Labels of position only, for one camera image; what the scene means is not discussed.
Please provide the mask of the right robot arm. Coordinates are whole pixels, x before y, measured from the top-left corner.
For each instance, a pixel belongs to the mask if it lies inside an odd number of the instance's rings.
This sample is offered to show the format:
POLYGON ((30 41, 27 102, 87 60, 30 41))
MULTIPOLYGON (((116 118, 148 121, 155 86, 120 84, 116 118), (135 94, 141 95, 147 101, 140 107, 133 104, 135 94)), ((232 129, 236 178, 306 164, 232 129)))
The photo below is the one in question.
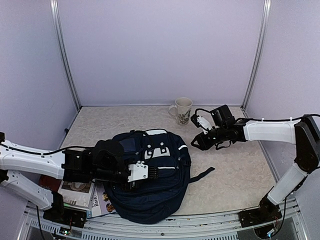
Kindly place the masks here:
POLYGON ((203 116, 194 113, 190 120, 202 129, 191 145, 206 151, 216 150, 237 142, 282 142, 295 145, 293 165, 276 185, 261 199, 256 218, 266 222, 279 210, 279 204, 295 192, 305 179, 320 167, 320 130, 314 121, 315 114, 305 114, 289 119, 235 118, 227 105, 209 111, 214 125, 203 116))

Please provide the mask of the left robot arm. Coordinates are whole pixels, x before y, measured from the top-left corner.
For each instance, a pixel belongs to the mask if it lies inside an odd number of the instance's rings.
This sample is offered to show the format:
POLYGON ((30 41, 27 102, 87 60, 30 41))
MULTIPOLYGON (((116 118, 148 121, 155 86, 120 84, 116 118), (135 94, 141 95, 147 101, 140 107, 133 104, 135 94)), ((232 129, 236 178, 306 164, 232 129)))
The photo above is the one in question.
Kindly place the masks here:
POLYGON ((112 139, 99 140, 93 147, 69 146, 48 151, 18 146, 1 133, 0 183, 34 203, 45 219, 63 223, 71 217, 69 209, 64 207, 63 196, 18 174, 23 171, 67 182, 97 180, 133 185, 146 177, 147 167, 141 163, 126 164, 124 153, 123 146, 112 139))

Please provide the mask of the navy blue student backpack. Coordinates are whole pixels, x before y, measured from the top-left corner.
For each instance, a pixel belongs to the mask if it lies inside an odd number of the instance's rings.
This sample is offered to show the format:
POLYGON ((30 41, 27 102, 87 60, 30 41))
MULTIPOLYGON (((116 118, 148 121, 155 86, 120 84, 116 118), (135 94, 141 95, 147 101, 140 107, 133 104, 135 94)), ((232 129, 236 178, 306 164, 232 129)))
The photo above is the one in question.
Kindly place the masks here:
POLYGON ((113 191, 112 183, 104 189, 121 218, 138 224, 156 224, 181 206, 188 185, 199 181, 214 167, 191 177, 191 156, 183 139, 165 129, 132 130, 113 137, 124 148, 126 164, 144 161, 158 169, 156 179, 138 181, 135 191, 113 191))

